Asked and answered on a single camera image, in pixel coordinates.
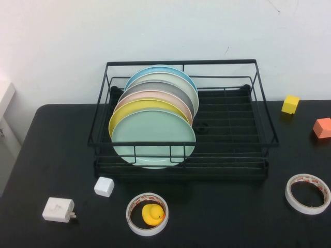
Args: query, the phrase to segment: dish rack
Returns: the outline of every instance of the dish rack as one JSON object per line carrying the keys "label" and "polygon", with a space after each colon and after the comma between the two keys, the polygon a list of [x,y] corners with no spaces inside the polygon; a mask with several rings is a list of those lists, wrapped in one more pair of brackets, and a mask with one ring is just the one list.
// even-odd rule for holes
{"label": "dish rack", "polygon": [[[197,85],[200,106],[192,125],[196,142],[113,143],[108,123],[125,83],[138,70],[157,64],[183,70]],[[107,63],[88,145],[95,150],[96,176],[156,180],[265,179],[268,151],[278,146],[279,141],[255,59],[136,61]],[[113,148],[169,146],[170,149],[175,145],[184,147],[184,161],[162,166],[166,167],[163,169],[129,164]],[[185,155],[186,146],[195,146],[190,156]],[[126,157],[137,158],[135,154]],[[175,158],[171,154],[162,157]]]}

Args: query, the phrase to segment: white cube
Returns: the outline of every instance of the white cube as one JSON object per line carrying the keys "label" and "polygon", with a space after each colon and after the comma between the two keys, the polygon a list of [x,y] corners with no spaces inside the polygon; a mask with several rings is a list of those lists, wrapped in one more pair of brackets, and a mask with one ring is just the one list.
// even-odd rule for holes
{"label": "white cube", "polygon": [[114,189],[113,179],[106,177],[99,177],[97,183],[94,186],[94,191],[97,195],[109,197]]}

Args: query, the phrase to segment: orange cube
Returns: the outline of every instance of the orange cube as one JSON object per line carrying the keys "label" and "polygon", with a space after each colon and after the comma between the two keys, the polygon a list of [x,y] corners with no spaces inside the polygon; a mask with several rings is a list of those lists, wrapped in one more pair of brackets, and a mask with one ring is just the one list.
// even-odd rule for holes
{"label": "orange cube", "polygon": [[313,130],[318,138],[331,137],[331,118],[318,119]]}

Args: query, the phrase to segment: stacked plates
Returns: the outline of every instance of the stacked plates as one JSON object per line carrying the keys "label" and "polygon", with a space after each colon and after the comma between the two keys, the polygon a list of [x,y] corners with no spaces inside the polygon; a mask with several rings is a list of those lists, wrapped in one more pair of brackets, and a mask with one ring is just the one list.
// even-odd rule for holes
{"label": "stacked plates", "polygon": [[[127,82],[109,121],[109,135],[112,142],[195,142],[192,123],[198,107],[198,91],[188,75],[172,67],[152,66]],[[182,162],[194,146],[114,149],[133,165],[162,166]]]}

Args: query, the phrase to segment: yellow plate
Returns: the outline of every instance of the yellow plate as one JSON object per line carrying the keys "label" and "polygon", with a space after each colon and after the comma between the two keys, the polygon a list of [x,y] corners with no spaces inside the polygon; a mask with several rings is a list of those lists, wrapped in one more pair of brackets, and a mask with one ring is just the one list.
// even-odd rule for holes
{"label": "yellow plate", "polygon": [[179,114],[180,116],[182,116],[188,123],[188,119],[187,117],[184,115],[184,113],[182,111],[179,110],[179,108],[177,108],[176,106],[159,100],[159,99],[155,99],[155,98],[142,98],[139,100],[135,100],[132,102],[129,102],[127,104],[124,104],[122,107],[120,107],[118,110],[116,110],[113,114],[113,116],[110,118],[109,121],[109,125],[108,125],[108,131],[109,131],[109,135],[110,137],[113,134],[113,130],[116,127],[116,125],[126,116],[128,116],[129,114],[141,110],[141,109],[145,109],[145,108],[160,108],[160,109],[165,109],[165,110],[170,110],[173,111],[177,114]]}

